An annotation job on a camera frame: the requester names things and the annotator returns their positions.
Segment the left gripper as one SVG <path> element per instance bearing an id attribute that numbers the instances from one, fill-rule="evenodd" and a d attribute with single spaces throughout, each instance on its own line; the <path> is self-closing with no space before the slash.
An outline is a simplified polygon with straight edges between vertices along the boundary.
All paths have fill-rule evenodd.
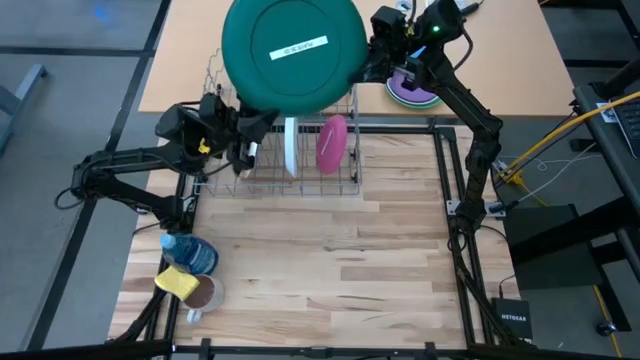
<path id="1" fill-rule="evenodd" d="M 227 152 L 233 142 L 245 142 L 247 139 L 261 144 L 278 116 L 278 110 L 270 109 L 252 117 L 239 118 L 236 109 L 227 106 L 219 95 L 206 93 L 200 100 L 198 110 L 200 123 L 204 127 L 198 151 L 218 157 L 222 152 Z"/>

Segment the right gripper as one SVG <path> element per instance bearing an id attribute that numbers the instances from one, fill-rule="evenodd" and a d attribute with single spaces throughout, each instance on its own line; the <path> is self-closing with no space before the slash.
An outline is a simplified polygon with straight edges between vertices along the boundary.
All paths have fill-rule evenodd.
<path id="1" fill-rule="evenodd" d="M 409 25 L 406 16 L 395 8 L 381 6 L 371 17 L 370 63 L 349 76 L 351 84 L 384 84 L 394 68 L 406 61 Z"/>

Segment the black and white plate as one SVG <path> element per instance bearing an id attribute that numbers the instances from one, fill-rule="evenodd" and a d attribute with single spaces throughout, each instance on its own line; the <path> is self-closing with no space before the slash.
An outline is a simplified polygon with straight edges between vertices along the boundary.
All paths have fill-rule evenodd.
<path id="1" fill-rule="evenodd" d="M 298 175 L 298 136 L 298 119 L 287 117 L 284 124 L 284 160 L 285 168 L 292 178 Z"/>

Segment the white plate with green underside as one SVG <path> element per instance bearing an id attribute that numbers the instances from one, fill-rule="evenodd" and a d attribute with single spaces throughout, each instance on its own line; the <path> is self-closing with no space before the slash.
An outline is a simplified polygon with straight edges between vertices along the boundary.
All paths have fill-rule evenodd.
<path id="1" fill-rule="evenodd" d="M 296 116 L 344 97 L 368 45 L 352 0 L 234 0 L 221 50 L 244 103 Z"/>

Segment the pink plate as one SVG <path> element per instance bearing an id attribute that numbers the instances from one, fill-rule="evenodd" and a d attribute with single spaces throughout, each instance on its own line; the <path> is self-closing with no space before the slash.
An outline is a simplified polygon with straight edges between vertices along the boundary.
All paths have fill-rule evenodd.
<path id="1" fill-rule="evenodd" d="M 347 145 L 346 119 L 342 115 L 331 116 L 323 125 L 316 143 L 316 164 L 322 174 L 336 172 Z"/>

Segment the purple plate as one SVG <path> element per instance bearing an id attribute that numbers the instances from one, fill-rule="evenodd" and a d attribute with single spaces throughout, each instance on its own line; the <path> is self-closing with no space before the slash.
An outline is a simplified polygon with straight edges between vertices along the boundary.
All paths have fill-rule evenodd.
<path id="1" fill-rule="evenodd" d="M 387 90 L 391 95 L 411 105 L 420 106 L 439 99 L 437 95 L 421 88 L 417 88 L 415 90 L 404 88 L 402 86 L 404 80 L 405 76 L 402 73 L 397 71 L 393 73 L 392 77 L 389 78 L 386 83 Z"/>

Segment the blue water bottle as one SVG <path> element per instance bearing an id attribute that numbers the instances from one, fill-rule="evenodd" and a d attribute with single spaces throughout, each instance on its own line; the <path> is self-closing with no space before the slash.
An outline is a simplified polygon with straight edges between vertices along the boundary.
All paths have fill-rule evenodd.
<path id="1" fill-rule="evenodd" d="M 216 249 L 192 234 L 165 233 L 160 237 L 160 244 L 165 261 L 182 272 L 210 275 L 218 265 Z"/>

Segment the light wood desk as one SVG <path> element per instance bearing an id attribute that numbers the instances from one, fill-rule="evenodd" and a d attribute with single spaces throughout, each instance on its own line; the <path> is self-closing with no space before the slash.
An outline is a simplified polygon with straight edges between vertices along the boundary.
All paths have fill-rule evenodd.
<path id="1" fill-rule="evenodd" d="M 232 1 L 171 1 L 140 111 L 200 98 Z M 492 114 L 569 114 L 573 83 L 537 0 L 484 0 L 465 28 L 474 48 L 458 39 L 445 52 L 452 62 L 468 58 L 456 75 Z"/>

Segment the yellow sponge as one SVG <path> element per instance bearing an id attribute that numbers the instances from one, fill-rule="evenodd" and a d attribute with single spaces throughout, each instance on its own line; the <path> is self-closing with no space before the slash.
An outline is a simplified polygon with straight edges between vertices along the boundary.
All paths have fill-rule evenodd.
<path id="1" fill-rule="evenodd" d="M 196 290 L 200 281 L 194 275 L 169 266 L 154 278 L 154 283 L 161 290 L 184 301 Z"/>

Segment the white mug with brown drink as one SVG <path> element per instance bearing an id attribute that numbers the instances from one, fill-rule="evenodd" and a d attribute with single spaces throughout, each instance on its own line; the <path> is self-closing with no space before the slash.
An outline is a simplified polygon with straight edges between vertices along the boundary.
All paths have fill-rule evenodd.
<path id="1" fill-rule="evenodd" d="M 222 282 L 209 275 L 197 275 L 199 284 L 183 301 L 188 308 L 187 323 L 197 324 L 205 313 L 212 312 L 222 306 L 225 290 Z"/>

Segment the black desk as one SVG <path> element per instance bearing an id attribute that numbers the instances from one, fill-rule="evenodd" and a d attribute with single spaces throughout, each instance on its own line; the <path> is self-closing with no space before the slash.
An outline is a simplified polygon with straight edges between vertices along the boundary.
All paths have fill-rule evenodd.
<path id="1" fill-rule="evenodd" d="M 592 110 L 614 108 L 625 102 L 640 98 L 640 91 L 625 95 L 605 94 L 600 83 L 584 85 L 573 90 L 582 113 Z M 629 240 L 622 247 L 632 271 L 640 282 L 640 160 L 633 157 L 618 124 L 605 123 L 597 113 L 586 120 L 593 139 L 600 148 L 605 162 L 620 188 L 625 204 L 623 215 L 631 217 Z"/>

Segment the black keyboard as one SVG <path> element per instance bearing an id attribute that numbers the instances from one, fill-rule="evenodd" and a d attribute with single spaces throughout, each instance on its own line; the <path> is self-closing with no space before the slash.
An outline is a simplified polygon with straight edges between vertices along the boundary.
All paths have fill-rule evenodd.
<path id="1" fill-rule="evenodd" d="M 640 98 L 618 105 L 613 110 L 633 157 L 640 160 Z"/>

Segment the black table frame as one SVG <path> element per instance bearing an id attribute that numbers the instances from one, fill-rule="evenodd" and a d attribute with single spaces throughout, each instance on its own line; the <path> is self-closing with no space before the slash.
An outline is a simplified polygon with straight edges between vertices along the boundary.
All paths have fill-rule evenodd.
<path id="1" fill-rule="evenodd" d="M 110 335 L 143 311 L 145 340 L 201 357 L 453 358 L 495 354 L 492 329 L 455 275 L 447 206 L 462 191 L 458 127 L 360 128 L 360 192 L 348 197 L 213 197 L 166 171 L 148 189 L 195 201 L 195 233 L 217 249 L 224 302 L 195 324 L 154 277 L 160 232 L 140 219 Z"/>

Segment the black Netgear network switch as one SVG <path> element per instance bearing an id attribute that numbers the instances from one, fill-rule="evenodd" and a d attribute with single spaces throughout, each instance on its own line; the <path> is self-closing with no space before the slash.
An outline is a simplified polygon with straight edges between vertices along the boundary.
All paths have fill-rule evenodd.
<path id="1" fill-rule="evenodd" d="M 524 340 L 533 339 L 530 306 L 527 301 L 493 298 L 492 304 L 502 323 L 518 338 Z"/>

